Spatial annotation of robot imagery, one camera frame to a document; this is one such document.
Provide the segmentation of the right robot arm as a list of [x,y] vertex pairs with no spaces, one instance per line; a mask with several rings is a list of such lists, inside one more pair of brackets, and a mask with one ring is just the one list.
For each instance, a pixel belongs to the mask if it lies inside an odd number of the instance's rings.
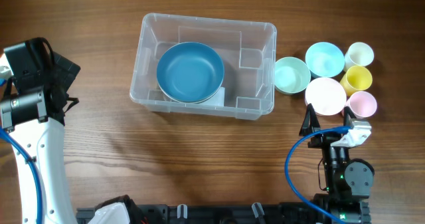
[[311,207],[302,207],[302,223],[370,223],[371,214],[366,200],[370,197],[374,183],[375,170],[372,165],[359,158],[350,158],[349,150],[364,144],[371,135],[372,127],[366,120],[355,117],[349,107],[343,109],[346,132],[327,132],[320,134],[321,126],[312,104],[307,105],[300,136],[313,134],[308,142],[309,148],[321,150],[319,162],[324,168],[325,194],[314,195],[311,202],[336,217],[326,216]]

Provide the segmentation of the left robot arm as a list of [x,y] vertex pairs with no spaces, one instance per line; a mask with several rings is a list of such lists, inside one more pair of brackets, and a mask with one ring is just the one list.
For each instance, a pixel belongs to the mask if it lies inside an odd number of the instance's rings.
[[15,151],[23,223],[76,223],[64,168],[67,93],[80,67],[41,49],[4,50],[11,69],[1,100],[1,138]]

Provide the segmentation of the white label sticker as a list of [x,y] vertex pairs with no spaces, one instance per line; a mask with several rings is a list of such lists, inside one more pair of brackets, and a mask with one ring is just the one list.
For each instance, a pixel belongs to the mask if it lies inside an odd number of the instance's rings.
[[224,106],[224,97],[225,87],[220,87],[213,96],[204,102],[200,102],[200,104],[208,106]]

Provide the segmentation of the yellow cup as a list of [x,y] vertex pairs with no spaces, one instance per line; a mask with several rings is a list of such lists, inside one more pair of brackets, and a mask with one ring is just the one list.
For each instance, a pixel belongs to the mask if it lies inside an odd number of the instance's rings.
[[347,96],[370,88],[372,83],[373,76],[371,72],[363,66],[352,66],[340,81]]

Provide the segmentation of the pink small bowl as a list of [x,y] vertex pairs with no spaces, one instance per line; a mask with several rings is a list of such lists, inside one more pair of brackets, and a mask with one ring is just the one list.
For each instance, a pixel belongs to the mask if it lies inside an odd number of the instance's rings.
[[332,116],[345,107],[347,95],[339,82],[332,78],[316,78],[305,90],[305,104],[312,104],[316,114]]

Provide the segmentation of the pink cup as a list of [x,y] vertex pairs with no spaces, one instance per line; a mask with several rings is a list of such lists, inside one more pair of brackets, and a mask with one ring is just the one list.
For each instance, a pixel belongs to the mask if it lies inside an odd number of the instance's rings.
[[350,107],[357,118],[368,118],[375,114],[378,105],[375,97],[366,91],[358,91],[352,94],[345,105]]

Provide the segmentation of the light blue small bowl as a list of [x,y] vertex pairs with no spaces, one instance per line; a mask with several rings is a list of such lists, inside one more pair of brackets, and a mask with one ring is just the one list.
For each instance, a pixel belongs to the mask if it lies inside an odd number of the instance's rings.
[[312,77],[332,78],[343,71],[345,57],[341,49],[328,42],[311,45],[305,54],[305,63]]

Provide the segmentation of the dark blue bowl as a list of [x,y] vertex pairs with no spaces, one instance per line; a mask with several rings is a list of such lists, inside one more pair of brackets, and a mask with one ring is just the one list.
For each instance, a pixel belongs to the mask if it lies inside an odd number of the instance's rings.
[[220,55],[211,47],[196,42],[172,46],[159,59],[157,83],[165,88],[175,85],[204,84],[210,88],[221,87],[225,68]]

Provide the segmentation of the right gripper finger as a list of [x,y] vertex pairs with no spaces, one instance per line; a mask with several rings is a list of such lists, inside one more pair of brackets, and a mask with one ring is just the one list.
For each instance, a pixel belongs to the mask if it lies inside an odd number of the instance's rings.
[[301,125],[299,136],[307,136],[308,134],[312,134],[314,132],[320,131],[321,126],[317,119],[316,112],[313,108],[312,104],[307,105],[307,110],[305,113],[305,118]]
[[356,115],[354,115],[353,111],[349,106],[345,106],[343,109],[343,125],[344,126],[350,126],[351,121],[353,119],[356,119]]

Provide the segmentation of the mint green small bowl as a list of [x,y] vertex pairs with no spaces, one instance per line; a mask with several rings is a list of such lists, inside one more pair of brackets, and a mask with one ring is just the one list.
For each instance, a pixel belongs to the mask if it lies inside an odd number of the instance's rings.
[[297,94],[305,90],[311,81],[306,63],[299,58],[287,56],[275,63],[275,89],[284,94]]

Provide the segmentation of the clear plastic storage container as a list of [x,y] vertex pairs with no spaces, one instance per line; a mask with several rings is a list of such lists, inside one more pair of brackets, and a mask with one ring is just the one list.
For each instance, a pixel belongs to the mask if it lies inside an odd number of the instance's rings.
[[257,120],[274,108],[271,23],[149,13],[129,97],[155,112]]

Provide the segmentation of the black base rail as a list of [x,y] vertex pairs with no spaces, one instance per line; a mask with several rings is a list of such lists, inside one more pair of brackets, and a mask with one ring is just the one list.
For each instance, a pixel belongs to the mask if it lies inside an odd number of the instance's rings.
[[[180,223],[177,208],[167,205],[139,205],[147,217],[147,223]],[[281,203],[263,205],[266,223],[333,223],[326,216],[308,207],[305,203]],[[345,223],[371,224],[368,203],[358,207],[340,207],[332,214]],[[189,206],[185,223],[259,223],[250,205],[237,206]]]

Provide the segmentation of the cream white cup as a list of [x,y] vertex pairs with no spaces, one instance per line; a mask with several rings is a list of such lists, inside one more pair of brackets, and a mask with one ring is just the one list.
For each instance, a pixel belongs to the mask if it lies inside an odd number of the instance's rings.
[[368,66],[375,58],[373,49],[366,43],[353,43],[345,54],[345,66],[343,70],[346,72],[352,66]]

